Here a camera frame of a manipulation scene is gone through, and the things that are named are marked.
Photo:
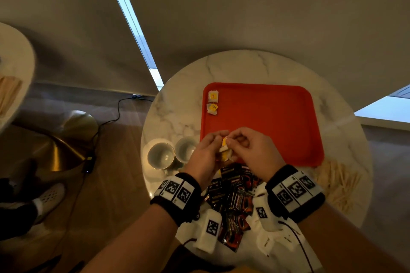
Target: tray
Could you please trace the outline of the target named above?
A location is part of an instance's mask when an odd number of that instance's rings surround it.
[[[217,90],[217,115],[207,113],[208,92]],[[322,141],[310,93],[300,86],[208,84],[202,97],[201,139],[209,132],[246,126],[272,138],[280,154],[294,166],[319,166]]]

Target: foot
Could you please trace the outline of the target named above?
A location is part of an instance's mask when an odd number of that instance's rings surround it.
[[[35,167],[37,167],[37,164],[34,159],[25,159],[13,165],[13,172],[9,177],[9,184],[13,187],[13,196],[20,193],[28,172]]]
[[[37,207],[38,216],[35,224],[39,224],[43,219],[56,208],[66,194],[66,188],[62,183],[55,184],[49,188],[46,192],[41,194],[38,198],[33,200],[33,203]]]

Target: round table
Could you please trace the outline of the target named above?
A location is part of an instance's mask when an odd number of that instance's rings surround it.
[[[372,157],[366,137],[350,106],[322,77],[307,67],[283,56],[251,50],[225,51],[197,60],[175,74],[156,96],[146,117],[141,139],[141,163],[150,196],[172,171],[158,171],[147,162],[149,149],[159,141],[175,145],[183,136],[199,140],[201,130],[202,92],[212,82],[299,85],[313,98],[325,157],[336,159],[360,172],[355,208],[347,216],[360,227],[372,197]],[[194,224],[184,223],[176,238],[181,242],[193,236]],[[246,231],[236,253],[217,243],[209,255],[188,244],[187,248],[214,264],[247,265],[262,272],[308,272],[300,247],[291,253],[275,244],[273,257],[266,257],[256,247],[256,235]],[[321,267],[308,243],[304,243],[314,269]]]
[[[0,23],[0,75],[15,76],[22,80],[13,104],[0,117],[0,132],[13,121],[28,92],[33,81],[35,60],[34,50],[28,39],[17,29]]]

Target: black pants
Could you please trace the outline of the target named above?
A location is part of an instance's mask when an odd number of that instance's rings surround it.
[[[0,179],[0,203],[13,197],[13,187],[8,178]],[[16,209],[0,208],[0,241],[26,234],[37,218],[37,208],[33,203]]]

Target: person's right hand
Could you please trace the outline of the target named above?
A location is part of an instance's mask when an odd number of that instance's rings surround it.
[[[286,165],[272,139],[250,128],[232,131],[226,144],[265,182]]]

